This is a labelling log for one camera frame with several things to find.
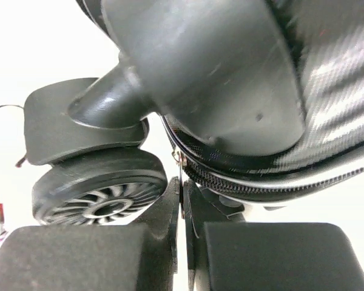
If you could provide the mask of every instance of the black wheel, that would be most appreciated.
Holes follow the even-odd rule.
[[[162,195],[160,160],[140,149],[108,149],[55,165],[35,185],[33,215],[42,225],[107,224]]]

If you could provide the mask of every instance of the zipper teeth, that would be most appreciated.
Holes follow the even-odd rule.
[[[212,190],[216,190],[219,192],[227,192],[227,193],[237,193],[237,194],[243,194],[243,193],[260,194],[260,193],[291,193],[291,192],[299,192],[302,190],[309,190],[315,187],[329,186],[331,184],[344,181],[360,173],[363,173],[364,167],[353,170],[343,175],[336,176],[331,179],[320,181],[318,183],[296,188],[294,187],[287,188],[287,189],[266,189],[266,188],[255,188],[255,187],[239,185],[233,182],[229,182],[227,180],[223,180],[221,178],[217,178],[216,176],[211,175],[209,172],[200,169],[199,166],[195,165],[194,163],[191,163],[190,161],[188,161],[187,167],[184,168],[184,171],[193,181],[201,184],[204,187],[211,188]]]

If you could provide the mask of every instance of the white background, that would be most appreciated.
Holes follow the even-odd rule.
[[[0,1],[0,104],[23,105],[32,91],[53,82],[102,76],[116,65],[117,57],[118,49],[75,0]],[[0,196],[9,230],[35,224],[30,191],[49,169],[13,166],[25,152],[22,123],[20,109],[0,110]],[[170,178],[177,174],[177,167],[157,116],[150,117],[150,126],[144,148],[161,158]],[[254,207],[249,209],[248,220],[337,224],[349,236],[364,269],[364,174],[282,210],[267,213]],[[181,234],[183,225],[175,290],[187,290]]]

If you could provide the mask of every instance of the shiny black fabric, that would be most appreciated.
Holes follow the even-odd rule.
[[[287,152],[231,156],[174,134],[197,160],[239,173],[283,173],[310,167],[364,143],[364,0],[272,0],[272,11],[297,68],[306,131]]]

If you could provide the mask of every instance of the black strap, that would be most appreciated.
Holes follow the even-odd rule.
[[[5,104],[5,105],[0,105],[0,108],[3,108],[3,107],[7,107],[7,106],[11,106],[11,107],[17,107],[17,108],[20,108],[20,109],[23,109],[23,107],[21,107],[20,105],[13,105],[13,104]],[[15,164],[15,167],[16,168],[20,168],[23,163],[26,161],[27,159],[27,154],[25,154],[16,164]]]

